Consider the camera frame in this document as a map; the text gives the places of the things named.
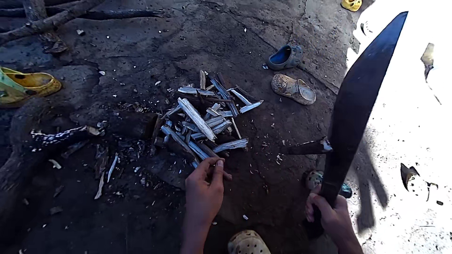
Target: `shoe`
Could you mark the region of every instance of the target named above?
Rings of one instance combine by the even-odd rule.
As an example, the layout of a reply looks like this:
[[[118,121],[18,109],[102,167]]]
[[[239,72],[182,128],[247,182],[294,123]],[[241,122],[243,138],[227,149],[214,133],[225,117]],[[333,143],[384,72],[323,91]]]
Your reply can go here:
[[[311,105],[315,102],[315,91],[301,79],[295,80],[284,74],[276,74],[272,80],[273,92],[289,97],[294,101]]]
[[[0,67],[0,108],[20,107],[32,97],[45,97],[61,89],[48,73],[22,73]]]
[[[235,234],[227,244],[229,254],[271,254],[264,240],[254,230]]]
[[[363,4],[363,0],[342,0],[340,5],[350,11],[357,11]]]
[[[292,68],[301,62],[303,50],[300,46],[283,46],[278,52],[269,56],[265,61],[268,68],[278,71],[282,69]]]

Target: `machete blade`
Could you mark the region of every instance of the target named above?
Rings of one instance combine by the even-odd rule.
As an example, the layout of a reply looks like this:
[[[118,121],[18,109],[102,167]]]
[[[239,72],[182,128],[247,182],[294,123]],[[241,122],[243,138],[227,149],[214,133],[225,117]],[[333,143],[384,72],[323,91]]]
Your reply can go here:
[[[408,12],[397,15],[364,50],[346,74],[334,104],[328,139],[333,151],[326,155],[319,195],[333,206],[353,161],[381,83],[396,48]],[[323,233],[321,213],[315,207],[314,222],[305,222],[308,237]]]

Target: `dark wooden stick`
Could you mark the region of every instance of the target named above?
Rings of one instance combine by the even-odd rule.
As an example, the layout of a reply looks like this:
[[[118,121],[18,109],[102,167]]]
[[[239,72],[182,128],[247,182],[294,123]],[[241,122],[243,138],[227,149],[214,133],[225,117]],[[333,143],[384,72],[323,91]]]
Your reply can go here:
[[[23,27],[18,29],[8,31],[6,33],[0,33],[0,45],[30,35],[40,34],[48,30],[56,29],[76,17],[85,14],[87,10],[98,6],[104,1],[105,0],[83,0],[79,4],[74,5],[52,17],[44,20],[28,22]]]
[[[46,7],[47,15],[53,16],[63,12],[65,9],[58,7]],[[90,10],[86,14],[78,16],[78,19],[129,19],[129,18],[161,18],[165,14],[163,9],[125,9],[125,10]],[[0,9],[0,17],[24,18],[23,8]]]
[[[23,0],[23,4],[24,12],[30,22],[48,18],[44,0]],[[58,54],[67,50],[66,44],[55,31],[46,31],[39,37],[44,44],[44,52],[46,53]]]
[[[69,2],[74,2],[76,0],[45,0],[46,6],[51,5],[61,5]],[[22,1],[19,0],[2,0],[0,1],[0,8],[2,9],[11,9],[11,8],[21,8]]]

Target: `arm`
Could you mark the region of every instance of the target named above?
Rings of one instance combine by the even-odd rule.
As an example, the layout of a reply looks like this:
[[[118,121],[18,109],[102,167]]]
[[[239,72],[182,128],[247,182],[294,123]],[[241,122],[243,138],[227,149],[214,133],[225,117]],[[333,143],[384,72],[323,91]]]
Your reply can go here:
[[[328,204],[326,199],[316,194],[320,190],[320,185],[309,195],[306,201],[306,219],[309,222],[314,221],[315,204],[322,213],[322,227],[336,244],[339,253],[363,254],[361,245],[353,231],[352,221],[348,214],[347,200],[338,195],[334,208]]]
[[[210,225],[223,202],[224,159],[207,158],[185,180],[186,212],[180,254],[202,254]],[[212,182],[206,178],[212,175]]]

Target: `debris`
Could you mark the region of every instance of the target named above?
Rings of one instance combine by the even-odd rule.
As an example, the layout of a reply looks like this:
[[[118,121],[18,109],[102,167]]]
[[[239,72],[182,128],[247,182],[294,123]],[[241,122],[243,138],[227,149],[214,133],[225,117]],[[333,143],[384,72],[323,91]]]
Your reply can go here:
[[[60,206],[50,208],[50,215],[54,215],[56,213],[62,212],[63,208]]]
[[[220,152],[226,149],[235,149],[235,148],[244,148],[246,147],[246,144],[248,144],[248,138],[243,138],[239,140],[235,140],[232,142],[221,144],[214,149],[212,149],[213,152]]]
[[[97,123],[97,127],[98,128],[105,128],[108,126],[108,122],[107,121],[102,121],[102,122],[98,122]]]
[[[57,169],[62,168],[61,165],[56,160],[50,159],[49,161],[53,163],[53,168],[57,168]]]
[[[242,107],[242,108],[240,109],[240,113],[243,114],[243,113],[245,113],[245,112],[247,112],[247,111],[249,111],[249,110],[252,110],[252,109],[254,109],[254,108],[260,106],[260,105],[262,104],[262,102],[264,102],[264,100],[260,100],[260,101],[258,101],[258,102],[256,102],[256,103],[251,104],[251,105],[244,106],[244,107]]]
[[[61,157],[67,159],[69,158],[69,156],[73,153],[75,153],[76,151],[78,151],[80,148],[82,148],[84,145],[86,145],[89,142],[89,140],[85,140],[85,141],[80,141],[78,143],[75,143],[73,145],[70,145],[68,147],[68,150],[64,153],[61,154]]]
[[[114,161],[110,167],[110,170],[108,171],[107,183],[110,182],[110,178],[112,176],[112,172],[113,172],[114,167],[116,166],[116,162],[118,161],[118,158],[119,158],[119,155],[118,155],[118,153],[116,153],[116,155],[114,157]]]
[[[102,172],[102,175],[100,176],[100,181],[99,181],[99,188],[97,190],[97,193],[96,193],[96,196],[94,197],[94,199],[98,199],[102,195],[102,187],[104,186],[104,175],[105,174]]]
[[[178,98],[179,106],[181,106],[182,110],[192,119],[192,121],[198,126],[199,130],[201,130],[206,137],[214,141],[216,136],[213,133],[212,129],[206,124],[206,122],[201,118],[198,111],[191,105],[191,103],[187,99]]]
[[[327,137],[319,140],[305,142],[303,144],[287,146],[281,149],[283,154],[288,155],[307,155],[307,154],[325,154],[333,151]]]

